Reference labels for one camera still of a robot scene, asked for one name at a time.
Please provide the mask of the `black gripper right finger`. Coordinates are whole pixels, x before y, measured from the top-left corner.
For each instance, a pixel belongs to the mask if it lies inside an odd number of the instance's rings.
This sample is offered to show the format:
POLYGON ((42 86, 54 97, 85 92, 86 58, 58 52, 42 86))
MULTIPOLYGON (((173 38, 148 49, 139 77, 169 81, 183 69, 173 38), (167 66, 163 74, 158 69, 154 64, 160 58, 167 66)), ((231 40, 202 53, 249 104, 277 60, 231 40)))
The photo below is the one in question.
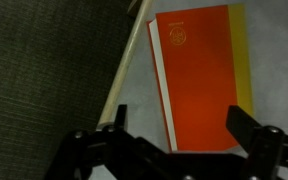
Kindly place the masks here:
POLYGON ((244 180, 282 180, 288 169, 288 135, 272 125, 263 126, 236 105, 228 108, 226 128, 248 156, 241 170, 244 180))

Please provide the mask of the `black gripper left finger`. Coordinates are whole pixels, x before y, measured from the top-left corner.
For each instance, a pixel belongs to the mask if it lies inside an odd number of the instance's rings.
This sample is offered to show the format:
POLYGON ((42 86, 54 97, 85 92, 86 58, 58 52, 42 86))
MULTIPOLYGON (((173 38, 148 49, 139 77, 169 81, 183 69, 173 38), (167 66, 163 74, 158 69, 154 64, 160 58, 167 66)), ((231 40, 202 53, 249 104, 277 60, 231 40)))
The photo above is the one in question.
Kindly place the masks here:
POLYGON ((117 180, 170 180, 166 154, 126 132, 127 106, 100 131, 71 131, 64 136, 44 180, 89 180, 104 165, 117 180))

